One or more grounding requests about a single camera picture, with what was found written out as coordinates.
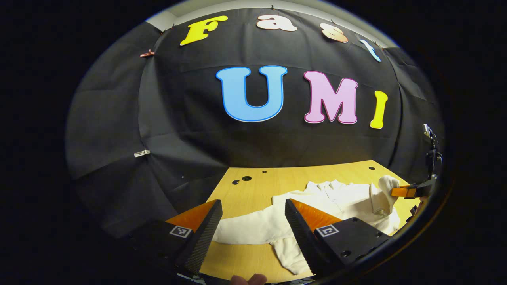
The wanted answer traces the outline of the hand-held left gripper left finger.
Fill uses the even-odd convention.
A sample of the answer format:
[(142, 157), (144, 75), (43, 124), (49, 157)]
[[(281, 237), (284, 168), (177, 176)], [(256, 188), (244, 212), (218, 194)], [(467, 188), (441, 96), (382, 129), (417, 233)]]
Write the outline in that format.
[(221, 200), (214, 199), (168, 220), (151, 220), (131, 232), (131, 247), (160, 269), (199, 274), (222, 214)]

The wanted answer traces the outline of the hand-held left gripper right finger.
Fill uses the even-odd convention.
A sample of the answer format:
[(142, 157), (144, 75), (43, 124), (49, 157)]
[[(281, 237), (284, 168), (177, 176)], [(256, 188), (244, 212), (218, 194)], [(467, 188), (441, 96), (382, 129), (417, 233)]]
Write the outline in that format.
[(341, 220), (295, 199), (286, 199), (284, 214), (316, 276), (351, 268), (391, 239), (359, 218)]

